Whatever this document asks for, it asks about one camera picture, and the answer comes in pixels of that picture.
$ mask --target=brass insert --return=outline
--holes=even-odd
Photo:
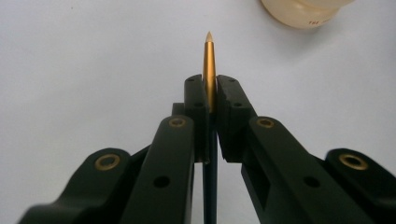
[[[362,158],[352,154],[341,154],[338,158],[341,163],[355,170],[367,170],[369,165]]]
[[[272,128],[275,125],[270,119],[258,119],[257,124],[264,128]]]
[[[186,124],[184,119],[171,119],[169,120],[169,125],[174,128],[181,128]]]
[[[106,154],[99,157],[95,162],[96,170],[108,171],[120,164],[120,156],[116,154]]]

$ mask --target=white background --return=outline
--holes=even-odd
[[[348,147],[396,174],[396,1],[359,0],[296,30],[259,0],[0,1],[0,223],[54,201],[94,151],[150,144],[183,82],[218,74],[312,154]],[[219,223],[259,223],[239,164],[219,156]],[[191,223],[203,223],[196,165]]]

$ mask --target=pointed gold tip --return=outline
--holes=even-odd
[[[213,42],[212,34],[210,34],[210,31],[207,32],[206,42]]]

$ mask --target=black metal arm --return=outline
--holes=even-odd
[[[193,164],[208,158],[209,115],[200,75],[185,81],[151,146],[133,156],[107,148],[85,160],[58,200],[20,223],[190,223]],[[257,117],[239,82],[218,76],[217,132],[261,223],[393,223],[396,178],[367,156],[310,155],[277,120]]]

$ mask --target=translucent container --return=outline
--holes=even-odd
[[[277,20],[299,29],[315,28],[329,21],[353,0],[262,0]]]

